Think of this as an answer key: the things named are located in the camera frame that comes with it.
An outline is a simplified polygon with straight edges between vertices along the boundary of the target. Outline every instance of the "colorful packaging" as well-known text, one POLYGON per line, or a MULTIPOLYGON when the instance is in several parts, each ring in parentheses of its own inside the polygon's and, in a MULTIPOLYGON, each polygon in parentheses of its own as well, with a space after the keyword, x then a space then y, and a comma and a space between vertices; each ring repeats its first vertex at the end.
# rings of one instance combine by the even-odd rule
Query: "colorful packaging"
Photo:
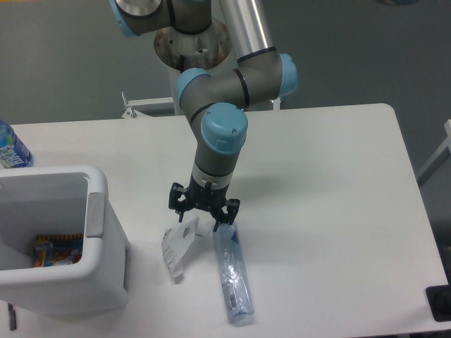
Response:
POLYGON ((35 267, 70 265, 82 258, 83 234, 36 236, 33 254, 35 267))
POLYGON ((13 128, 0 120, 0 164, 6 169, 32 165, 32 155, 13 128))

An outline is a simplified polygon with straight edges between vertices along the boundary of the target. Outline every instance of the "white table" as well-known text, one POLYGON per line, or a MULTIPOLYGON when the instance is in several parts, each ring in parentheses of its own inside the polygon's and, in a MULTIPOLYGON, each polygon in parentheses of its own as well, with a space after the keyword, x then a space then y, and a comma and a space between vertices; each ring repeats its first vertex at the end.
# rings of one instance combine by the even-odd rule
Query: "white table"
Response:
POLYGON ((172 182, 195 141, 184 117, 18 125, 35 165, 93 164, 132 243, 130 301, 49 318, 17 309, 0 337, 358 337, 444 330, 425 288, 446 278, 393 110, 386 105, 249 113, 228 197, 254 322, 228 324, 211 238, 174 284, 161 257, 172 182))

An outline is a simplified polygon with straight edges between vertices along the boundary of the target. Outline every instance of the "gray floor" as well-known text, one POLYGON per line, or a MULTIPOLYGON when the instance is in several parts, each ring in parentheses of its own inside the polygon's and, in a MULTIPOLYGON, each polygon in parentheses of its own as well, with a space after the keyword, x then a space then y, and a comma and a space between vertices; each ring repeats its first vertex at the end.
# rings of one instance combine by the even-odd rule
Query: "gray floor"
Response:
MULTIPOLYGON (((263 3, 278 50, 299 68, 284 108, 390 104, 417 170, 451 118, 451 1, 263 3)), ((170 94, 154 36, 122 36, 106 0, 0 3, 0 25, 0 117, 11 123, 118 118, 121 91, 170 94)), ((451 245, 450 174, 448 161, 421 190, 442 245, 451 245)))

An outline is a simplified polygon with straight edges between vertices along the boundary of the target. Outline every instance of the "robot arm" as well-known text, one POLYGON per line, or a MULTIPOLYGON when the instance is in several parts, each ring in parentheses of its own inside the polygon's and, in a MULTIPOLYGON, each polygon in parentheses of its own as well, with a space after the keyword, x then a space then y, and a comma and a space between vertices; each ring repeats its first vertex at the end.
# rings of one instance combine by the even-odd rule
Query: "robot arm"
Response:
MULTIPOLYGON (((197 150, 189 187, 174 183, 169 196, 169 208, 179 214, 180 222, 185 211, 198 208, 210 212, 215 230, 222 223, 232 224, 240 207, 240 201, 227 200, 226 193, 246 140, 247 117, 242 109, 285 96, 297 87, 296 66, 288 55, 277 54, 259 1, 220 1, 238 68, 214 76, 201 68, 180 74, 174 102, 192 128, 197 150)), ((207 0, 116 0, 111 5, 123 30, 136 35, 166 25, 183 35, 198 35, 211 22, 207 0)))

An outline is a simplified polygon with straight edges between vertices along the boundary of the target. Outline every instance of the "water bottle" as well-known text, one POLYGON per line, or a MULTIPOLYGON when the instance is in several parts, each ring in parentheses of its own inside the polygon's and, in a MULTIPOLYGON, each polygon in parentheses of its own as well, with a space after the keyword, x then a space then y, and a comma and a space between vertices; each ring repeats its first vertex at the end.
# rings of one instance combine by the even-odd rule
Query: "water bottle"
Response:
POLYGON ((13 128, 0 120, 0 164, 6 169, 32 165, 32 155, 13 128))
POLYGON ((247 281, 237 223, 219 225, 213 233, 213 240, 228 319, 232 323, 251 320, 254 304, 247 281))

